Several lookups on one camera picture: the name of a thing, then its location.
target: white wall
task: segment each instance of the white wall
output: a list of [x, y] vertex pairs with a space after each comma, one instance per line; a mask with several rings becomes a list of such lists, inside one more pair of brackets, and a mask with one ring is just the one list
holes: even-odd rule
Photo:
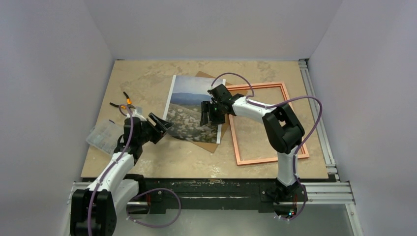
[[113, 58], [82, 0], [1, 0], [0, 235], [59, 235]]
[[85, 0], [117, 59], [309, 58], [342, 0]]
[[344, 0], [308, 65], [365, 235], [417, 235], [417, 1]]

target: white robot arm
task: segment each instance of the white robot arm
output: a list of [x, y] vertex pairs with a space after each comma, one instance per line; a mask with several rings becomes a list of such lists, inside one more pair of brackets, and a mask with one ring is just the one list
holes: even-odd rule
[[270, 104], [247, 100], [241, 94], [232, 96], [224, 85], [208, 91], [212, 101], [202, 102], [200, 125], [225, 122], [225, 115], [242, 116], [264, 124], [269, 143], [277, 151], [277, 180], [287, 188], [297, 181], [297, 154], [304, 129], [290, 105], [275, 107]]
[[141, 114], [133, 112], [132, 117], [128, 115], [124, 121], [124, 134], [118, 140], [110, 163], [86, 189], [78, 189], [72, 195], [72, 236], [113, 234], [117, 214], [139, 193], [139, 182], [136, 179], [125, 179], [127, 172], [141, 156], [142, 145], [149, 141], [156, 144], [173, 126], [153, 113], [150, 113], [149, 117], [155, 125]]

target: landscape photo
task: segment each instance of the landscape photo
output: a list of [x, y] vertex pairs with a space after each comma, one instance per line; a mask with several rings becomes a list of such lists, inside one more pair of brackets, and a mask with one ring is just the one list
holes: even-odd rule
[[[220, 143], [221, 125], [204, 125], [200, 127], [201, 102], [210, 101], [207, 90], [214, 79], [194, 76], [174, 75], [163, 119], [174, 126], [168, 130], [172, 137], [203, 143]], [[217, 80], [213, 87], [225, 84]]]

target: beige tabletop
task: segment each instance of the beige tabletop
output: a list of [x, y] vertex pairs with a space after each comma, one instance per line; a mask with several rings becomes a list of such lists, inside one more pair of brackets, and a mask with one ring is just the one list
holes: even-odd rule
[[[251, 83], [284, 82], [290, 98], [306, 95], [296, 61], [127, 61], [115, 62], [97, 122], [111, 119], [123, 124], [125, 119], [109, 102], [125, 102], [127, 92], [135, 106], [143, 108], [144, 115], [153, 112], [163, 116], [173, 75], [192, 75], [203, 71], [212, 76], [235, 72]], [[227, 82], [240, 85], [244, 81], [232, 75]], [[274, 103], [282, 101], [276, 88], [256, 89], [254, 100]], [[293, 103], [293, 108], [306, 133], [314, 120], [308, 101]], [[247, 118], [235, 117], [240, 154], [243, 160], [268, 158], [276, 152], [268, 143], [263, 125]], [[327, 170], [317, 132], [306, 142], [309, 158], [299, 160], [301, 178], [327, 178]], [[147, 143], [136, 166], [129, 172], [145, 177], [174, 178], [275, 178], [277, 163], [237, 166], [230, 128], [226, 131], [215, 153], [210, 153], [187, 141], [170, 136], [159, 143]], [[81, 177], [97, 177], [107, 166], [110, 156], [90, 147]]]

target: orange frame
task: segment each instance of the orange frame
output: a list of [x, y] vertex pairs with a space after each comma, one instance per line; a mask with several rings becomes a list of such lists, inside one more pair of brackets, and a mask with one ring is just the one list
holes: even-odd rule
[[[287, 100], [290, 99], [289, 95], [288, 95], [287, 88], [285, 87], [284, 82], [258, 83], [258, 84], [252, 84], [252, 87], [253, 87], [253, 89], [280, 88], [281, 92], [282, 92], [282, 96], [284, 97], [284, 100], [287, 101]], [[249, 85], [229, 85], [229, 86], [226, 86], [226, 88], [229, 91], [250, 89]], [[231, 132], [232, 132], [233, 147], [235, 149], [236, 163], [237, 163], [238, 166], [261, 164], [261, 163], [269, 163], [269, 162], [278, 161], [277, 157], [242, 161], [240, 159], [240, 153], [239, 153], [239, 147], [238, 147], [238, 138], [236, 136], [236, 130], [235, 130], [235, 123], [233, 121], [233, 115], [229, 115], [229, 122], [230, 122], [230, 129], [231, 129]], [[301, 153], [298, 155], [298, 159], [303, 159], [303, 158], [308, 158], [308, 157], [310, 157], [310, 155], [308, 154], [307, 146], [305, 144], [303, 144], [301, 146]]]

